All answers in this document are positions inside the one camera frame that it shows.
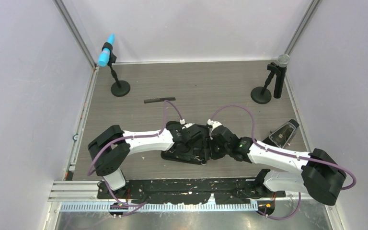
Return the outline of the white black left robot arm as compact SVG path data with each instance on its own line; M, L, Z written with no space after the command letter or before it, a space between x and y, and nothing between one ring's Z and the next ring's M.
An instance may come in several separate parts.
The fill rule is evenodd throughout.
M92 159L88 175L96 173L108 183L114 197L123 198L128 186L120 166L127 156L160 151L164 160L202 165L208 160L208 139L207 126L182 121L169 121L161 130L147 132L113 125L88 145Z

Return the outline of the silver thinning scissors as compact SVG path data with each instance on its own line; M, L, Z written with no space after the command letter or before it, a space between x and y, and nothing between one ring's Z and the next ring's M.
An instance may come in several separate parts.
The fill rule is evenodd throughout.
M201 165L206 165L207 161L205 159L198 159Z

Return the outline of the black hair comb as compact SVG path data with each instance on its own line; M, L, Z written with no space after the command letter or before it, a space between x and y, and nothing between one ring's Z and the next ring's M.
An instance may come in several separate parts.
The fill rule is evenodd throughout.
M162 97L162 98L152 98L152 99L146 99L144 100L145 104L149 103L158 103L158 102L164 102L164 101L175 101L175 97Z

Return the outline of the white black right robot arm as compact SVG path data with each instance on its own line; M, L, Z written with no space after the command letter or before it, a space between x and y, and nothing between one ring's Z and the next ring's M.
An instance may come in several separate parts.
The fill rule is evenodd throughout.
M267 145L249 137L238 138L220 122L210 124L215 153L236 161L268 165L278 171L258 174L254 190L259 196L290 191L309 194L316 201L335 205L343 189L346 173L325 151L299 152Z

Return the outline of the black zip tool case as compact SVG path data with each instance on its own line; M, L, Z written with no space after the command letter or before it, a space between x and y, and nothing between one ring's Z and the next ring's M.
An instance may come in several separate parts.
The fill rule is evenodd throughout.
M209 127L188 123L181 125L178 121L169 121L166 125L174 144L161 152L164 160L206 165L211 159Z

